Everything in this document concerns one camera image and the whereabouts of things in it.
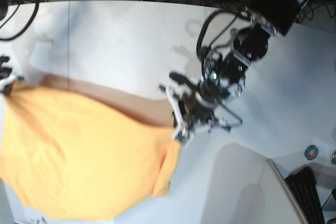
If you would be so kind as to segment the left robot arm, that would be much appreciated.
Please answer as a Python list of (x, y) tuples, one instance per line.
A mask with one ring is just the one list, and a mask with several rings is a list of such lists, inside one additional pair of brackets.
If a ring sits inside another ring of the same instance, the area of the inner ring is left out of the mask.
[(167, 87), (167, 96), (186, 101), (199, 95), (204, 103), (219, 104), (240, 95), (245, 86), (246, 71), (252, 62), (264, 57), (269, 38), (276, 33), (285, 36), (309, 1), (249, 0), (234, 12), (234, 19), (248, 21), (249, 26), (232, 30), (225, 44), (215, 46), (211, 42), (205, 46), (203, 40), (211, 21), (226, 10), (212, 12), (204, 21), (196, 44), (196, 54), (201, 62), (199, 83), (194, 84), (186, 76), (171, 72), (169, 77), (179, 85), (188, 86), (192, 93), (177, 95), (173, 88)]

